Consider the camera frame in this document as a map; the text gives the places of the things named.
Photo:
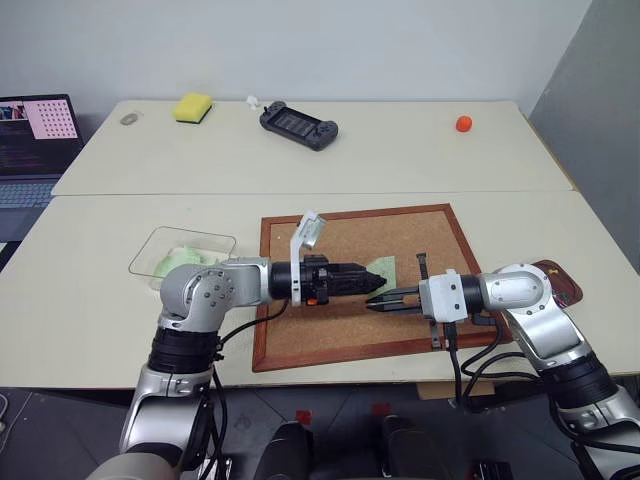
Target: red object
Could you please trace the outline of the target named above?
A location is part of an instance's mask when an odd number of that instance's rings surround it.
[[[371,415],[374,417],[386,417],[391,415],[390,403],[374,403],[371,405]]]
[[[301,425],[311,425],[311,410],[296,410],[296,422]]]
[[[462,115],[458,117],[458,121],[456,122],[456,130],[458,130],[459,132],[468,132],[469,130],[471,130],[472,123],[473,121],[471,120],[471,117]]]

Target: gray floor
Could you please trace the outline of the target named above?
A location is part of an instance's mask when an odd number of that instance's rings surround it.
[[[29,392],[0,389],[10,399],[5,423]],[[413,385],[235,389],[227,393],[225,451],[232,477],[252,479],[262,449],[279,425],[311,411],[317,467],[313,480],[376,476],[373,454],[381,417],[390,410],[433,434],[454,479],[474,459],[508,461],[516,479],[578,479],[569,442],[557,432],[546,400],[481,415],[462,414],[445,400],[420,401]],[[34,393],[0,455],[2,479],[82,479],[116,453],[126,409]]]

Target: clear plastic container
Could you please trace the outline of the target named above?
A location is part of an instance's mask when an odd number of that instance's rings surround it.
[[[229,235],[158,227],[129,264],[129,272],[157,291],[173,268],[184,263],[213,265],[228,260],[236,243]]]

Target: white cable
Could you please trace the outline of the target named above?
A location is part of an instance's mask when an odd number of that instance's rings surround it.
[[[0,446],[0,455],[2,455],[2,452],[4,452],[4,447],[7,446],[7,441],[9,440],[9,435],[11,435],[11,430],[13,430],[13,427],[16,425],[16,423],[18,423],[18,419],[20,418],[20,415],[22,415],[22,411],[27,406],[27,403],[29,403],[29,400],[31,400],[32,396],[33,396],[33,392],[30,392],[29,395],[27,396],[27,399],[24,401],[24,403],[20,407],[20,410],[18,410],[17,415],[11,422],[11,425],[9,425],[9,428],[7,428],[7,431],[4,434],[4,440],[2,440],[2,445]]]
[[[2,411],[0,411],[0,422],[4,417],[4,414],[7,413],[7,408],[9,408],[9,399],[0,393],[0,398],[4,401],[4,407],[2,407]]]

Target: wooden frame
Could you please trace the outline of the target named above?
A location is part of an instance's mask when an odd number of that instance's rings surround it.
[[[451,231],[455,236],[460,250],[467,262],[471,273],[481,273],[480,266],[476,261],[471,247],[460,228],[460,224],[449,204],[426,205],[416,207],[387,208],[380,210],[362,210],[355,212],[323,213],[321,216],[326,220],[343,220],[350,218],[382,217],[387,215],[402,215],[426,212],[443,212],[447,218]],[[271,251],[271,227],[277,224],[298,223],[302,216],[267,217],[262,219],[260,232],[260,255],[270,256]],[[257,309],[256,318],[268,315],[268,307],[260,306]],[[496,315],[499,322],[504,319],[501,315]],[[503,342],[512,340],[510,331],[505,328]],[[368,345],[358,345],[341,347],[334,350],[318,350],[309,353],[295,353],[292,355],[267,356],[267,331],[268,322],[256,325],[253,349],[253,371],[262,372],[278,370],[283,368],[294,368],[310,365],[319,365],[334,362],[345,362],[352,360],[364,360],[369,358],[387,357],[394,355],[407,355],[412,353],[423,353],[431,351],[431,339],[411,339],[387,343],[377,343]],[[491,343],[495,335],[491,331],[476,332],[472,335],[460,335],[458,345],[461,348],[482,346]]]

